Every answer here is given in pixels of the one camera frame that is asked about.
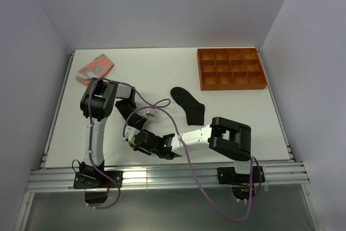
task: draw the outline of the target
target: gray floor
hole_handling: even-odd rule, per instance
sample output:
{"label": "gray floor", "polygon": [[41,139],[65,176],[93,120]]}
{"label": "gray floor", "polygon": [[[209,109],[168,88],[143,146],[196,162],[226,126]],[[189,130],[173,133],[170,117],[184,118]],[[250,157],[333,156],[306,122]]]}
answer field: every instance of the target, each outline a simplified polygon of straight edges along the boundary
{"label": "gray floor", "polygon": [[[229,187],[208,189],[229,214],[242,217]],[[198,189],[123,191],[110,209],[85,207],[77,192],[36,194],[26,231],[35,230],[313,230],[300,185],[269,186],[255,198],[245,223],[227,221]]]}

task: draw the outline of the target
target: wooden compartment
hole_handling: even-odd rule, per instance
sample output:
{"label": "wooden compartment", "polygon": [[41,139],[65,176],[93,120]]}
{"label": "wooden compartment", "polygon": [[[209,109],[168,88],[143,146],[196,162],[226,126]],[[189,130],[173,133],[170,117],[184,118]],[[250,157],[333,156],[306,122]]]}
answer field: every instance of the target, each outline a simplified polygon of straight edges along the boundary
{"label": "wooden compartment", "polygon": [[243,60],[242,49],[227,49],[230,60]]}
{"label": "wooden compartment", "polygon": [[245,60],[247,71],[262,71],[261,63],[259,60]]}
{"label": "wooden compartment", "polygon": [[243,60],[232,60],[231,67],[232,67],[232,71],[246,71],[247,70]]}
{"label": "wooden compartment", "polygon": [[242,49],[244,60],[258,60],[257,50],[255,48]]}
{"label": "wooden compartment", "polygon": [[201,61],[201,71],[202,72],[213,72],[216,71],[215,61],[203,60]]}
{"label": "wooden compartment", "polygon": [[228,60],[217,60],[215,63],[217,71],[232,71],[231,64]]}
{"label": "wooden compartment", "polygon": [[201,90],[264,89],[267,85],[256,49],[198,49]]}

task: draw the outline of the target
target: wooden organizer box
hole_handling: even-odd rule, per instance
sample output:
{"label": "wooden organizer box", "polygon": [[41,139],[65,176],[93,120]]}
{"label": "wooden organizer box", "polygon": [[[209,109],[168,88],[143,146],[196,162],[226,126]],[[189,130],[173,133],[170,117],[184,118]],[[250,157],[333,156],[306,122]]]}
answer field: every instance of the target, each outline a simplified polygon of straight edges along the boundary
{"label": "wooden organizer box", "polygon": [[267,86],[255,48],[198,49],[201,90],[264,89]]}

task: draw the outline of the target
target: folded cloth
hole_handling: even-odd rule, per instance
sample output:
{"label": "folded cloth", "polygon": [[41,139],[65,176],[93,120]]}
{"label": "folded cloth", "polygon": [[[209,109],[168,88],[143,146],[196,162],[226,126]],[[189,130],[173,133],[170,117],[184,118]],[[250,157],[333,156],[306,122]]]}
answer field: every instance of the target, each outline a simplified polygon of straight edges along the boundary
{"label": "folded cloth", "polygon": [[114,63],[105,54],[101,54],[77,72],[76,80],[87,86],[91,78],[106,75],[113,66]]}

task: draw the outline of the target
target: black sock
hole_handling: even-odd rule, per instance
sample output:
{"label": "black sock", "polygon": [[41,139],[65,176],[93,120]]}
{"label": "black sock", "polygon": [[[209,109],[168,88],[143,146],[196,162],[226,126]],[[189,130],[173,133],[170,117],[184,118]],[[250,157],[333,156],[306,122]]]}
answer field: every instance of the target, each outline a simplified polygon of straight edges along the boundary
{"label": "black sock", "polygon": [[204,125],[205,107],[200,104],[186,89],[174,87],[171,89],[171,96],[180,105],[186,114],[189,126]]}

